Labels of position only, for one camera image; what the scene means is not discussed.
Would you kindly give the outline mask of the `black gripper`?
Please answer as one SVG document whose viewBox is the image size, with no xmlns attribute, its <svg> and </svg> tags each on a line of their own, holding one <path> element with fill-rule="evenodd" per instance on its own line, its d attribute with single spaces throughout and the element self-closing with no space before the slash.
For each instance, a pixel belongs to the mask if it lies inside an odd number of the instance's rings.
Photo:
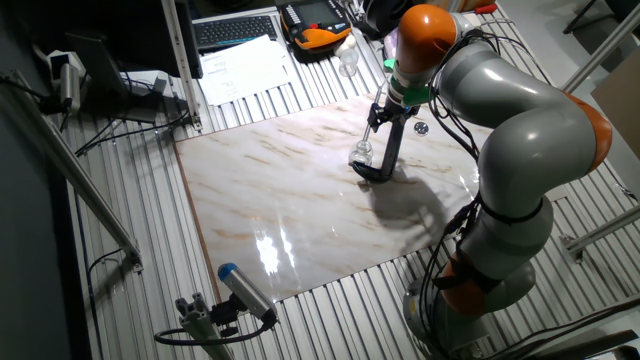
<svg viewBox="0 0 640 360">
<path fill-rule="evenodd" d="M 367 123 L 373 132 L 377 132 L 379 127 L 388 121 L 401 121 L 403 126 L 412 117 L 416 116 L 420 106 L 404 106 L 391 96 L 387 96 L 384 106 L 372 103 L 367 117 Z"/>
</svg>

